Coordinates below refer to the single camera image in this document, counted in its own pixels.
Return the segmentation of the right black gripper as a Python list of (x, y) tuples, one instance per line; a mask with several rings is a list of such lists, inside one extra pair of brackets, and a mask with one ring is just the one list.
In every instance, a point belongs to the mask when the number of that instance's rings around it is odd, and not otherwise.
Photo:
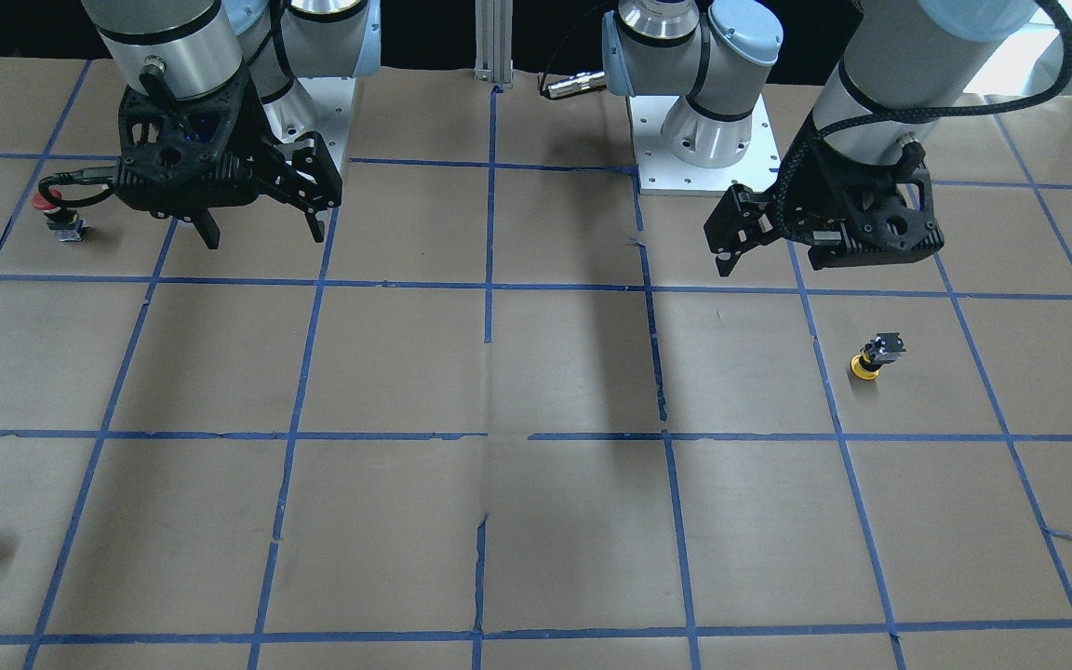
[(120, 103), (119, 133), (114, 193), (129, 207), (187, 218), (209, 250), (221, 241), (210, 208), (271, 196), (303, 212), (319, 245), (327, 209), (342, 202), (324, 137), (310, 131), (278, 140), (245, 66), (214, 92), (179, 100), (169, 66), (144, 65)]

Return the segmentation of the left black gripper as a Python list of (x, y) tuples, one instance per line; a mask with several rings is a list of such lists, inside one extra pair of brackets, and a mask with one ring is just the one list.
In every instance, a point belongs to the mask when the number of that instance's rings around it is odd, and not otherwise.
[(760, 245), (809, 248), (815, 270), (924, 260), (946, 245), (926, 149), (899, 142), (892, 165), (859, 164), (822, 140), (796, 140), (765, 192), (729, 187), (703, 225), (718, 276)]

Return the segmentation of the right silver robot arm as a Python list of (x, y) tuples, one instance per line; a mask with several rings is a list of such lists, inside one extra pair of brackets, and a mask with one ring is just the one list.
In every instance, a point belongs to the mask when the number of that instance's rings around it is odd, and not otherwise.
[(260, 196), (298, 209), (322, 242), (340, 160), (310, 81), (382, 63), (378, 1), (87, 1), (122, 72), (120, 154), (98, 184), (220, 245), (215, 208)]

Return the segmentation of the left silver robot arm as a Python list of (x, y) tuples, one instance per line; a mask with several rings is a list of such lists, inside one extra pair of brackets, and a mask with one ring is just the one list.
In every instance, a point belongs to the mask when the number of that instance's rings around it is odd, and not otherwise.
[[(815, 270), (907, 264), (946, 244), (935, 218), (924, 140), (947, 117), (1034, 107), (1072, 79), (1072, 19), (1058, 1), (859, 1), (860, 19), (820, 96), (757, 191), (727, 187), (703, 225), (720, 276), (754, 248), (790, 240)], [(1046, 89), (1001, 103), (958, 96), (1004, 39), (1038, 11), (1061, 38)], [(621, 1), (601, 21), (611, 93), (674, 99), (661, 136), (701, 168), (735, 164), (784, 42), (757, 1)]]

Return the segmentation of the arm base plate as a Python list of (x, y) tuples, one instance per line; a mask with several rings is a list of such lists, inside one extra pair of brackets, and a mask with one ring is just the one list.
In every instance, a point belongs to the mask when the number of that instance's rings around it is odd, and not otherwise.
[(628, 101), (631, 142), (643, 194), (720, 196), (732, 183), (765, 191), (777, 179), (777, 149), (766, 103), (735, 123), (698, 117), (676, 95)]
[(311, 130), (327, 142), (336, 169), (346, 170), (349, 128), (353, 124), (358, 79), (354, 77), (303, 77), (301, 87), (309, 94), (306, 119)]

